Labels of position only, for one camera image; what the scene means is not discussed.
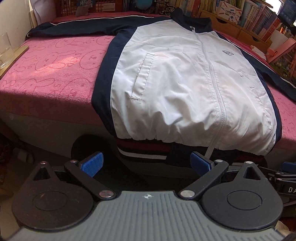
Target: mattress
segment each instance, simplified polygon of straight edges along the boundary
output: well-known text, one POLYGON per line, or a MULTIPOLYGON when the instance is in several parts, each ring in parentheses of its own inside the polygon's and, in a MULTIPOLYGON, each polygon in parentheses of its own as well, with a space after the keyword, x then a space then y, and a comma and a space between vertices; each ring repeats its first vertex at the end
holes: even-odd
MULTIPOLYGON (((139 13, 92 13, 115 17, 139 13)), ((77 19, 73 16, 55 22, 77 19)), ((268 65, 251 48, 224 36, 268 65)), ((41 119, 103 125, 91 105, 94 82, 113 36, 31 38, 29 50, 0 80, 0 109, 41 119)), ((282 120, 282 138, 275 148, 296 150, 296 103, 269 85, 282 120)))

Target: blue gripper pad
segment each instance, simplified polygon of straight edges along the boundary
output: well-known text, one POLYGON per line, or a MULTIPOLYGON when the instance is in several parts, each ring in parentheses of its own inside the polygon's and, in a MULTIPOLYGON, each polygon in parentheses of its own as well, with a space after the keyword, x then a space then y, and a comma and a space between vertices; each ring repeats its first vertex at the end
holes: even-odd
POLYGON ((214 163, 205 158, 198 152, 192 152, 190 155, 190 164, 192 169, 201 177, 214 167, 214 163))
POLYGON ((104 157, 102 152, 95 152, 79 163, 79 168, 93 177, 103 167, 104 157))
POLYGON ((296 163, 285 161, 281 165, 281 170, 287 173, 296 173, 296 163))

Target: glass cup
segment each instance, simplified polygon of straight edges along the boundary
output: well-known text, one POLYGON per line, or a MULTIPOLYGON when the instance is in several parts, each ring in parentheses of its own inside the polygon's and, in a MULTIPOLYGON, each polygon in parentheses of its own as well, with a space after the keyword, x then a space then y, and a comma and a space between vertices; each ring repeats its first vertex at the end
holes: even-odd
POLYGON ((7 33, 0 35, 0 69, 9 65, 15 58, 7 33))

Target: metal pin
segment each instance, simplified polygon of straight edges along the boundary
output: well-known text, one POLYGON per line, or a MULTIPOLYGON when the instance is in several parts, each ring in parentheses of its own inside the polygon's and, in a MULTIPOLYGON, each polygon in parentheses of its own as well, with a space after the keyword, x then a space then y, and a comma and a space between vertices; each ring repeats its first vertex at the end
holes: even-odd
POLYGON ((187 198, 190 198, 190 197, 193 197, 195 195, 195 192, 194 191, 191 191, 191 190, 183 190, 180 195, 182 197, 187 197, 187 198))
POLYGON ((103 198, 110 198, 114 196, 114 192, 112 192, 111 190, 103 190, 100 191, 99 195, 103 198))

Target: white piping stripe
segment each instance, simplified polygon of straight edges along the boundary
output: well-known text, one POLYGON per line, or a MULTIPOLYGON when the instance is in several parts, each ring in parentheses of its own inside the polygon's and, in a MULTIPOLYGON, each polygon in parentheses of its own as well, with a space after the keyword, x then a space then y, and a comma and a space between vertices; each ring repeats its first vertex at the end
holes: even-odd
MULTIPOLYGON (((147 17, 147 16, 141 16, 141 15, 128 15, 128 16, 120 16, 120 17, 113 17, 113 18, 125 18, 125 17, 143 17, 143 18, 153 18, 153 17, 147 17)), ((86 21, 86 20, 92 20, 92 19, 103 19, 103 18, 108 18, 108 17, 102 17, 102 18, 88 18, 88 19, 76 19, 76 20, 71 20, 71 21, 66 21, 66 22, 60 22, 60 23, 69 23, 69 22, 74 22, 74 21, 86 21)))
POLYGON ((161 156, 161 155, 148 155, 148 154, 138 154, 138 153, 131 153, 131 152, 125 152, 121 149, 119 149, 119 152, 125 156, 130 156, 130 157, 137 157, 137 158, 147 158, 147 159, 160 159, 160 160, 165 160, 166 156, 161 156))
MULTIPOLYGON (((238 48, 240 48, 241 50, 243 50, 240 46, 238 46, 238 45, 236 45, 235 43, 231 42, 229 39, 228 39, 228 41, 229 41, 230 43, 232 43, 233 45, 235 45, 236 47, 238 47, 238 48)), ((254 57, 255 59, 257 59, 258 61, 260 61, 257 57, 255 57, 255 56, 249 54, 247 51, 245 51, 245 50, 243 50, 243 51, 244 51, 245 53, 247 53, 248 55, 250 55, 250 56, 254 57)), ((271 69, 270 67, 268 67, 265 63, 263 63, 263 62, 261 62, 261 61, 260 61, 260 63, 263 64, 264 66, 266 66, 267 68, 269 68, 272 72, 276 73, 273 69, 271 69)), ((285 79, 282 78, 282 77, 280 77, 280 78, 281 78, 283 81, 287 82, 288 84, 292 85, 292 87, 294 87, 294 88, 296 89, 296 86, 294 86, 292 83, 290 83, 289 81, 285 80, 285 79)))

